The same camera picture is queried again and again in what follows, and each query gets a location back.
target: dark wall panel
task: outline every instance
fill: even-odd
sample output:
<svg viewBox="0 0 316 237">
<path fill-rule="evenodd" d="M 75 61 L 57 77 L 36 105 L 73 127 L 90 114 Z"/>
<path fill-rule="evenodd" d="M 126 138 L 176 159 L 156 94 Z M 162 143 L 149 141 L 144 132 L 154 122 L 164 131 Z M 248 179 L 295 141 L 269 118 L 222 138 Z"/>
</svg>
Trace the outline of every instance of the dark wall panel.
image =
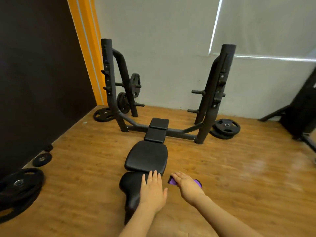
<svg viewBox="0 0 316 237">
<path fill-rule="evenodd" d="M 67 0 L 0 0 L 0 178 L 96 101 Z"/>
</svg>

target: orange trim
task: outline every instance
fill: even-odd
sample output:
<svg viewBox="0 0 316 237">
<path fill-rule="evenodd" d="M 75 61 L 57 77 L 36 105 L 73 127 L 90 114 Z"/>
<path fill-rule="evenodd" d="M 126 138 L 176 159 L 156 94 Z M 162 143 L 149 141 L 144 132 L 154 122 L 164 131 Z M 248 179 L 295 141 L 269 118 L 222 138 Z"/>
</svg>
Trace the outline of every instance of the orange trim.
<svg viewBox="0 0 316 237">
<path fill-rule="evenodd" d="M 82 54 L 86 63 L 93 93 L 98 105 L 106 105 L 106 92 L 100 43 L 100 30 L 94 10 L 94 0 L 68 0 L 77 31 Z"/>
</svg>

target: forearm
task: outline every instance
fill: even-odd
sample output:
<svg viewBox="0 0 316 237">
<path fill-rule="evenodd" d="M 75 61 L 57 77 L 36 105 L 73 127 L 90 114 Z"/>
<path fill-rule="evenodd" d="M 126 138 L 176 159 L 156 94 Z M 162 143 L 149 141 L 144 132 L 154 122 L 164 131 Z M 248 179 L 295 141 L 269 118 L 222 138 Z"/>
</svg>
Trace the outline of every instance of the forearm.
<svg viewBox="0 0 316 237">
<path fill-rule="evenodd" d="M 154 211 L 145 205 L 139 205 L 119 237 L 145 237 L 154 216 Z"/>
<path fill-rule="evenodd" d="M 194 206 L 213 227 L 219 237 L 262 236 L 251 227 L 216 205 L 206 195 L 198 196 Z"/>
</svg>

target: left hand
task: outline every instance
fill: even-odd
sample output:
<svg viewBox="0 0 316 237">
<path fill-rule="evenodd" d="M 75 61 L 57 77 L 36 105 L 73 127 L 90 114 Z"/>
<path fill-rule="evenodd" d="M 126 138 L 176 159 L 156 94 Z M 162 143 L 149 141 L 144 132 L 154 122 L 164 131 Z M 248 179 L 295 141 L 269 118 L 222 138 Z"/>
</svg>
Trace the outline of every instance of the left hand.
<svg viewBox="0 0 316 237">
<path fill-rule="evenodd" d="M 139 205 L 146 206 L 148 210 L 154 211 L 156 214 L 159 212 L 167 201 L 168 188 L 162 191 L 162 180 L 160 173 L 157 171 L 149 172 L 147 184 L 145 175 L 142 176 L 142 186 L 140 189 Z"/>
</svg>

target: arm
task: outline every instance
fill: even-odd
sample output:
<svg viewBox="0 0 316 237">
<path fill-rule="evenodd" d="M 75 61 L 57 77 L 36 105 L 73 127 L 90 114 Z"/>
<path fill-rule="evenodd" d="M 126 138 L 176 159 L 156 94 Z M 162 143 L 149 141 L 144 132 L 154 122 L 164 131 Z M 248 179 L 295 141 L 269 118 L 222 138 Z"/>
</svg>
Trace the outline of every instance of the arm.
<svg viewBox="0 0 316 237">
<path fill-rule="evenodd" d="M 216 205 L 190 176 L 181 172 L 171 175 L 178 183 L 181 196 L 201 213 L 219 237 L 262 236 Z"/>
<path fill-rule="evenodd" d="M 157 171 L 150 171 L 147 184 L 143 175 L 139 205 L 119 237 L 145 237 L 155 214 L 166 204 L 167 191 L 167 188 L 162 191 L 160 173 L 157 175 Z"/>
</svg>

